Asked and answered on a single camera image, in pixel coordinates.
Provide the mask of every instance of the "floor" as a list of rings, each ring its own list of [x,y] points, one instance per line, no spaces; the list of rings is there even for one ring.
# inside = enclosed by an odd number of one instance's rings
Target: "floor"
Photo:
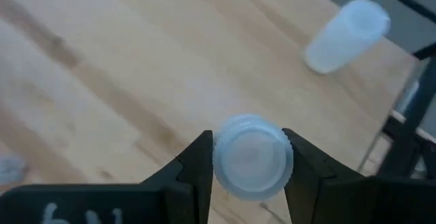
[[[349,0],[332,1],[338,5],[343,5]],[[431,21],[421,17],[396,0],[373,1],[378,2],[388,11],[391,17],[391,30],[388,34],[388,38],[395,44],[409,52],[414,52],[430,43],[436,42],[436,25]],[[434,4],[436,0],[416,1],[436,12],[436,4]],[[412,86],[414,80],[422,73],[423,67],[424,63],[417,68],[414,76],[411,77],[410,85],[405,90],[405,95],[403,96],[403,103],[400,102],[396,107],[399,112],[403,112],[405,108],[404,103],[407,103],[409,93],[413,92]],[[422,128],[432,136],[436,136],[436,126],[434,126],[434,124],[436,124],[436,99],[433,100],[432,105],[427,111],[427,115],[422,122]]]

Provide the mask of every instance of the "wooden table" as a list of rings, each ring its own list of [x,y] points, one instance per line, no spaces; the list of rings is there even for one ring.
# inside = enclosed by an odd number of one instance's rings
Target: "wooden table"
[[[261,114],[356,169],[416,60],[387,40],[330,76],[301,54],[329,0],[0,0],[0,140],[26,182],[139,182]],[[210,223],[289,220],[214,183]]]

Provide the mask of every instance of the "white plastic container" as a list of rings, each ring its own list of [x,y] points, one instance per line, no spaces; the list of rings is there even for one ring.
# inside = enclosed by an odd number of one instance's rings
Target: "white plastic container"
[[[307,46],[306,64],[320,74],[337,70],[378,42],[389,28],[389,15],[380,5],[350,1]]]
[[[231,118],[214,137],[213,168],[221,185],[241,199],[278,193],[294,167],[292,145],[280,127],[254,114]]]

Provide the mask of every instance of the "blurry object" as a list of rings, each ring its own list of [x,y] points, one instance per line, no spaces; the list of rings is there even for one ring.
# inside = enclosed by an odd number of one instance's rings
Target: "blurry object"
[[[23,180],[26,162],[16,155],[0,156],[0,185]]]

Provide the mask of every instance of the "white plastic cap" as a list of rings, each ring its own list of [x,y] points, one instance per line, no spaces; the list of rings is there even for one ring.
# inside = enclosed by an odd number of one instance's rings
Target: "white plastic cap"
[[[214,137],[218,181],[241,199],[267,199],[284,188],[294,166],[281,128],[253,114],[231,118]]]

